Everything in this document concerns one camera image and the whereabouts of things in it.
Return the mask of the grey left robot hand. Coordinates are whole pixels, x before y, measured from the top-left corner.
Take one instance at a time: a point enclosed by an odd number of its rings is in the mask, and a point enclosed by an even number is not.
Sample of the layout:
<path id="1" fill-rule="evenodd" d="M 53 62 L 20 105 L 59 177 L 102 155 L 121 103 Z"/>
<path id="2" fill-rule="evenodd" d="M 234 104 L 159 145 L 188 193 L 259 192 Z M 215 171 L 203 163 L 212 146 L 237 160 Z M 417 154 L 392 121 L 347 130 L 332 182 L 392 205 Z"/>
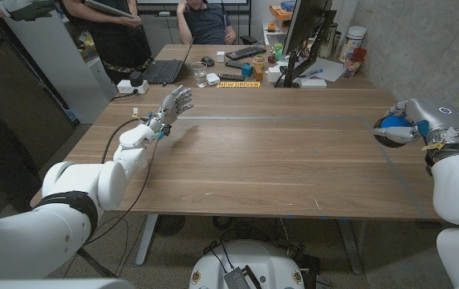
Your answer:
<path id="1" fill-rule="evenodd" d="M 191 100 L 192 88 L 184 88 L 181 85 L 163 99 L 158 111 L 149 118 L 146 125 L 154 132 L 168 136 L 177 117 L 193 107 L 193 104 L 189 104 Z"/>

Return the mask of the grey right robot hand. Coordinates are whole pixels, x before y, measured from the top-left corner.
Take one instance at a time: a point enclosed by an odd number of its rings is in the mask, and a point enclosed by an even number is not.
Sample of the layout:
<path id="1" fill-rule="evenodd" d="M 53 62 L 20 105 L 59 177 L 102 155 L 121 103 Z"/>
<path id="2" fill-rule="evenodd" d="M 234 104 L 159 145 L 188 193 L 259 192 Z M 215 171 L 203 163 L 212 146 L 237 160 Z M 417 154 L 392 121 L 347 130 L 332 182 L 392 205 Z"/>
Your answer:
<path id="1" fill-rule="evenodd" d="M 459 143 L 458 129 L 459 109 L 411 98 L 390 107 L 376 122 L 373 134 L 382 145 L 398 148 L 419 138 L 426 145 Z"/>

